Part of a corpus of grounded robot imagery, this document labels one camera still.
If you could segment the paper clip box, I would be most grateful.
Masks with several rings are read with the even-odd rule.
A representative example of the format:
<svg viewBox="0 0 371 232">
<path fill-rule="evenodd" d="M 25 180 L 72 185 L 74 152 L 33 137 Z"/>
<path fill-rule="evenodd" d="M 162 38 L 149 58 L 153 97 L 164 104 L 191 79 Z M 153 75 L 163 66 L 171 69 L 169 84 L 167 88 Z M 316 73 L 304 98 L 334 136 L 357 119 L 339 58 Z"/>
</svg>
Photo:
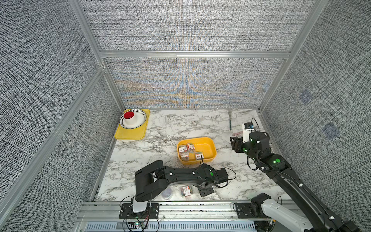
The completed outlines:
<svg viewBox="0 0 371 232">
<path fill-rule="evenodd" d="M 196 152 L 195 157 L 196 157 L 196 160 L 203 160 L 204 159 L 204 153 L 203 152 Z"/>
<path fill-rule="evenodd" d="M 179 152 L 179 154 L 188 153 L 187 146 L 186 146 L 186 145 L 180 145 L 180 146 L 178 147 L 178 152 Z"/>
<path fill-rule="evenodd" d="M 195 153 L 195 152 L 196 152 L 196 149 L 195 149 L 194 144 L 192 144 L 192 143 L 187 143 L 187 144 L 186 144 L 186 147 L 187 147 L 187 151 L 188 151 L 188 152 L 191 152 L 191 153 Z"/>
<path fill-rule="evenodd" d="M 182 197 L 188 197 L 193 194 L 193 188 L 191 186 L 183 186 L 180 188 Z"/>
</svg>

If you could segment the yellow plastic storage box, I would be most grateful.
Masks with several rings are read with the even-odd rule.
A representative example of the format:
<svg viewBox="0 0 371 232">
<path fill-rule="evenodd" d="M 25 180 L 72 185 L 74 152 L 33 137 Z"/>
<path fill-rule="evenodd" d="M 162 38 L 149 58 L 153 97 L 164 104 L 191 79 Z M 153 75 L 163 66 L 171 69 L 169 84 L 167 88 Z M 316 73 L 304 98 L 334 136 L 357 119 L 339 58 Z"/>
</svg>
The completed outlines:
<svg viewBox="0 0 371 232">
<path fill-rule="evenodd" d="M 196 160 L 195 153 L 189 153 L 189 161 L 182 161 L 180 159 L 180 154 L 178 152 L 178 147 L 180 145 L 186 145 L 187 143 L 192 143 L 195 146 L 196 152 L 203 152 L 204 153 L 204 159 L 203 160 Z M 191 139 L 185 139 L 178 143 L 177 145 L 177 153 L 178 153 L 178 159 L 183 165 L 193 165 L 203 162 L 211 162 L 216 156 L 217 156 L 217 150 L 215 147 L 215 144 L 213 140 L 209 137 L 199 137 L 199 138 L 191 138 Z"/>
</svg>

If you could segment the paper clip box front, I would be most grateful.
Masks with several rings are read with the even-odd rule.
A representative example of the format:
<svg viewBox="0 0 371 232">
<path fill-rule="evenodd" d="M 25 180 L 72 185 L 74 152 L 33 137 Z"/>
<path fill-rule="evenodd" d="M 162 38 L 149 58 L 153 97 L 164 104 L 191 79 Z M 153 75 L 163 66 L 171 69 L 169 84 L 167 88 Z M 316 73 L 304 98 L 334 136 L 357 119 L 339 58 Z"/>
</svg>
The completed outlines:
<svg viewBox="0 0 371 232">
<path fill-rule="evenodd" d="M 196 152 L 195 157 L 196 157 L 196 160 L 203 160 L 204 159 L 204 153 L 203 152 Z"/>
</svg>

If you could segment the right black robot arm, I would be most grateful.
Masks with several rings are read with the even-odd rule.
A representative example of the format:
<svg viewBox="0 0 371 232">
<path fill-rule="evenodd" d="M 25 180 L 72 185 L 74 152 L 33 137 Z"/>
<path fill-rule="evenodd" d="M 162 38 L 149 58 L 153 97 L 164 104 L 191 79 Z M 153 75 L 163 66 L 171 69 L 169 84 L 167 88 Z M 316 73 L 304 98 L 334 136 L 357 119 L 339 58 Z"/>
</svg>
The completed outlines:
<svg viewBox="0 0 371 232">
<path fill-rule="evenodd" d="M 305 216 L 286 209 L 265 193 L 251 199 L 251 214 L 272 218 L 293 232 L 358 232 L 354 222 L 343 220 L 308 189 L 288 161 L 271 151 L 269 141 L 269 135 L 260 131 L 230 138 L 232 150 L 252 159 L 256 169 L 280 186 Z"/>
</svg>

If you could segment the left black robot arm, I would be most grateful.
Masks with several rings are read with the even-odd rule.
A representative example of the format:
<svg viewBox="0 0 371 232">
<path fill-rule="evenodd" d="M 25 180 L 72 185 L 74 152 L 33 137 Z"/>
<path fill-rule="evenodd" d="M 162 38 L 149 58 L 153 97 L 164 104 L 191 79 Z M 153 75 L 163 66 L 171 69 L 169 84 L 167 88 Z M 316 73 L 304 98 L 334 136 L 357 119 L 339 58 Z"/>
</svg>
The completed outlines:
<svg viewBox="0 0 371 232">
<path fill-rule="evenodd" d="M 132 210 L 142 213 L 150 201 L 172 185 L 193 185 L 204 197 L 214 193 L 214 187 L 226 187 L 229 175 L 226 168 L 215 169 L 202 161 L 196 168 L 173 168 L 157 160 L 135 172 L 134 184 Z"/>
</svg>

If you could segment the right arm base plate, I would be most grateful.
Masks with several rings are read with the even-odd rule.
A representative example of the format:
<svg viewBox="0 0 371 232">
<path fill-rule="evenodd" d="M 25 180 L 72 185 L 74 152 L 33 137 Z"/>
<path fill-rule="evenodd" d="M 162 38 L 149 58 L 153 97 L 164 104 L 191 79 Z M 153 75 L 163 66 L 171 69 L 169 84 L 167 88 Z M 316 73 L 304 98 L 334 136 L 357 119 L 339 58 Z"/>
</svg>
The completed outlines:
<svg viewBox="0 0 371 232">
<path fill-rule="evenodd" d="M 233 209 L 239 219 L 258 218 L 260 207 L 255 203 L 234 203 Z"/>
</svg>

